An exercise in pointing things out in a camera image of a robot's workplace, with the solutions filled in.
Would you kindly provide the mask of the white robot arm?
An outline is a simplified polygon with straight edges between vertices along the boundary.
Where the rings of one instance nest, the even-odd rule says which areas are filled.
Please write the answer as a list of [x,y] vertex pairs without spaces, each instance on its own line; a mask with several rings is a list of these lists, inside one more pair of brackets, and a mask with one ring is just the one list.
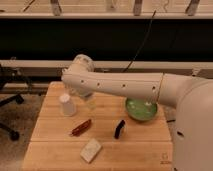
[[102,92],[176,109],[172,168],[213,171],[213,79],[168,73],[101,73],[77,55],[61,80],[79,96]]

